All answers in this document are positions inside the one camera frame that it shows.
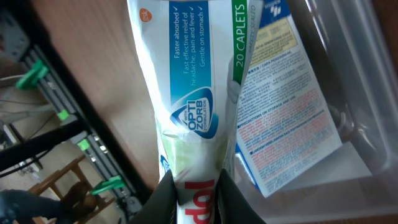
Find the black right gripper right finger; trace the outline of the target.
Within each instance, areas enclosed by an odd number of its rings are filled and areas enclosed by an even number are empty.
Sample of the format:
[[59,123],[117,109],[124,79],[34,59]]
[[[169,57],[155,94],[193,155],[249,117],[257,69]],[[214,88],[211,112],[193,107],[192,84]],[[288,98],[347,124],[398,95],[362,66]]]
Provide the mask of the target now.
[[266,224],[251,208],[227,171],[223,169],[216,185],[216,224]]

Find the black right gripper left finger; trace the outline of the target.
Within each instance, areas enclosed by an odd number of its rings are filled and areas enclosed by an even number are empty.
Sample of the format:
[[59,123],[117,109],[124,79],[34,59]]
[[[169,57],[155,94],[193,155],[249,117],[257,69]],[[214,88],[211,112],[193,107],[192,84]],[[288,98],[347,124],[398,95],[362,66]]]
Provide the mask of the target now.
[[177,192],[169,170],[129,224],[176,224]]

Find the blue cooling patch box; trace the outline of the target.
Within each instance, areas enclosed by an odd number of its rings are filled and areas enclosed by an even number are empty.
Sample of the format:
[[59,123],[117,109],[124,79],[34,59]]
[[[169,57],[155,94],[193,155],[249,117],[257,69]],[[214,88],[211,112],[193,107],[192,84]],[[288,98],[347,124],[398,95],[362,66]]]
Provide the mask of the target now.
[[268,197],[341,145],[287,2],[266,1],[239,98],[238,159]]

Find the white Panadol box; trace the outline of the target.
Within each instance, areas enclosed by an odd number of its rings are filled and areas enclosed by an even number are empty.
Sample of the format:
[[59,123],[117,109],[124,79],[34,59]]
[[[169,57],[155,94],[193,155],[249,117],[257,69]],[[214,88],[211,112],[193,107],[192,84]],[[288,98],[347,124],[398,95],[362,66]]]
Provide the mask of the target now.
[[160,175],[172,175],[178,223],[213,223],[215,188],[232,170],[238,99],[264,3],[129,1],[154,109]]

